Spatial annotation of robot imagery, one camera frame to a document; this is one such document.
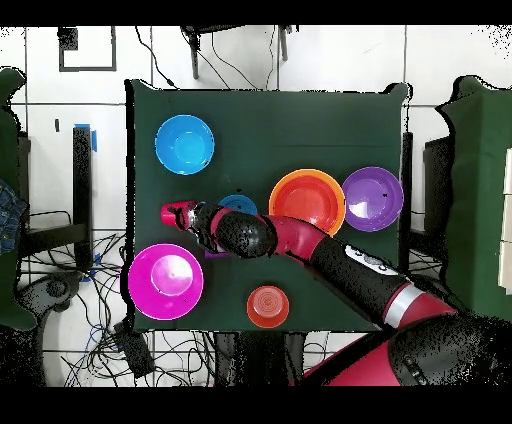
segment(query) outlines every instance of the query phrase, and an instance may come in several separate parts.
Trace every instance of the red cup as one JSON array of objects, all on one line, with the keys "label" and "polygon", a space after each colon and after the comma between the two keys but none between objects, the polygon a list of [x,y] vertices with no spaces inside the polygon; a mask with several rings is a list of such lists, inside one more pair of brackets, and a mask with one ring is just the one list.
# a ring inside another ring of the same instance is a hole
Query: red cup
[{"label": "red cup", "polygon": [[274,286],[254,290],[247,300],[247,315],[260,328],[275,328],[288,317],[290,303],[284,292]]}]

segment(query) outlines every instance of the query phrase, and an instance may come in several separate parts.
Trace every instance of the blue bowl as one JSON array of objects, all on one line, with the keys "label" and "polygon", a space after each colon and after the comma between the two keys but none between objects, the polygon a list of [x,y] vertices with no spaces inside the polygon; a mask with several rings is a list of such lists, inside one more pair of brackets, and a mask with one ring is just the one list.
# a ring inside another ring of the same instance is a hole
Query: blue bowl
[{"label": "blue bowl", "polygon": [[219,205],[225,208],[234,209],[238,212],[249,213],[251,215],[258,215],[258,209],[254,202],[247,196],[241,194],[232,194],[231,196],[224,197],[219,202]]},{"label": "blue bowl", "polygon": [[191,175],[210,163],[215,141],[210,128],[201,119],[176,115],[158,130],[155,149],[158,160],[169,171]]}]

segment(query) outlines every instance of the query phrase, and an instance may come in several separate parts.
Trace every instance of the green panel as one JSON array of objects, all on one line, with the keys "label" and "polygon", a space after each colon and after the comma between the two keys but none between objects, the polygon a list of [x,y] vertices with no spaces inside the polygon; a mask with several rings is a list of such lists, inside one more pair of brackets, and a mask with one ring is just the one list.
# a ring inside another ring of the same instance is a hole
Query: green panel
[{"label": "green panel", "polygon": [[512,321],[512,296],[498,286],[512,92],[487,89],[473,77],[458,89],[460,98],[442,108],[455,131],[446,279],[475,312]]},{"label": "green panel", "polygon": [[[15,69],[0,68],[0,178],[19,195],[18,128],[8,102],[23,85],[23,76]],[[18,249],[0,255],[0,325],[17,330],[30,330],[36,320],[14,299],[18,281]]]},{"label": "green panel", "polygon": [[[374,327],[304,269],[287,258],[204,260],[194,237],[160,222],[162,204],[217,202],[239,191],[260,213],[268,212],[272,188],[298,168],[316,168],[342,183],[363,166],[382,166],[396,176],[401,161],[401,106],[407,86],[388,94],[153,90],[132,82],[135,94],[135,253],[149,245],[176,243],[190,250],[205,274],[204,294],[186,316],[154,321],[137,314],[137,329],[254,330],[245,308],[251,290],[265,282],[290,299],[283,331],[370,331]],[[162,123],[177,114],[204,120],[215,136],[211,163],[182,176],[155,155]],[[344,224],[337,238],[398,263],[397,223],[363,233]]]}]

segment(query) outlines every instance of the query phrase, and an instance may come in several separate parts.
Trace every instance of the purple object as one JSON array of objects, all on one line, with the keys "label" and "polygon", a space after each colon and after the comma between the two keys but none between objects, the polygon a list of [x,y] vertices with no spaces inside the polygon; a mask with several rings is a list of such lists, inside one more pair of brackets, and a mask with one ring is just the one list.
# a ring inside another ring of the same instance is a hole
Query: purple object
[{"label": "purple object", "polygon": [[400,181],[391,172],[376,166],[352,173],[342,190],[345,221],[361,231],[379,231],[391,225],[404,204]]},{"label": "purple object", "polygon": [[128,291],[137,309],[158,320],[182,317],[203,291],[197,259],[175,244],[155,244],[141,251],[128,273]]},{"label": "purple object", "polygon": [[227,258],[229,257],[229,253],[221,252],[221,253],[210,253],[208,251],[204,251],[204,257],[206,259],[219,259],[219,258]]}]

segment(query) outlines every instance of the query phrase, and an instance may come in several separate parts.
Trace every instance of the plastic bowl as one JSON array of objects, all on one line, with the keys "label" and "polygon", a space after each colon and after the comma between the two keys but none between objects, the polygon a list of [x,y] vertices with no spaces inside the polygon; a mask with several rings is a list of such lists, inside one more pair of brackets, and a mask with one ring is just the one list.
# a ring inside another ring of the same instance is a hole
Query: plastic bowl
[{"label": "plastic bowl", "polygon": [[379,231],[400,215],[404,192],[400,181],[388,170],[376,166],[361,168],[343,183],[346,221],[360,231]]},{"label": "plastic bowl", "polygon": [[247,300],[247,315],[260,328],[275,328],[288,317],[290,303],[286,294],[275,286],[254,290]]},{"label": "plastic bowl", "polygon": [[141,251],[128,272],[128,291],[144,315],[169,320],[188,314],[203,291],[203,271],[188,250],[155,244]]},{"label": "plastic bowl", "polygon": [[158,160],[175,174],[201,171],[210,163],[214,149],[210,128],[192,115],[173,116],[162,124],[155,137]]},{"label": "plastic bowl", "polygon": [[256,208],[254,202],[242,194],[232,194],[230,196],[226,196],[219,202],[219,205],[238,212],[258,215],[258,209]]},{"label": "plastic bowl", "polygon": [[333,236],[345,217],[345,196],[338,182],[325,172],[299,169],[276,184],[269,214],[310,222]]}]

